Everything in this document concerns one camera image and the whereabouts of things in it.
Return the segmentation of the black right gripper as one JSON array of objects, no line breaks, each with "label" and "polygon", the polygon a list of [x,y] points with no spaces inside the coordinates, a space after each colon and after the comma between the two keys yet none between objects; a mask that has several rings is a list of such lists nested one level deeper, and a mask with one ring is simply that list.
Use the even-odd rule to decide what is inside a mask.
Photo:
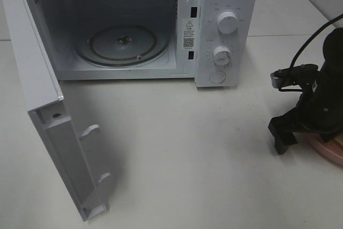
[{"label": "black right gripper", "polygon": [[329,142],[342,133],[342,84],[339,77],[319,73],[304,85],[295,108],[270,120],[268,129],[279,155],[297,144],[294,132],[318,134]]}]

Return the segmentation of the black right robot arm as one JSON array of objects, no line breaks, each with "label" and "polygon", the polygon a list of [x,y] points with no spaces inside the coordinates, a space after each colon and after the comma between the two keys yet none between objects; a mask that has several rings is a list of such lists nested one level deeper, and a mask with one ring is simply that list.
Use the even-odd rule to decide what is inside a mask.
[{"label": "black right robot arm", "polygon": [[296,106],[273,117],[268,129],[278,154],[297,144],[294,134],[318,134],[328,142],[342,132],[342,28],[334,29],[323,43],[324,63],[299,65],[271,73],[274,88],[296,86],[301,92]]}]

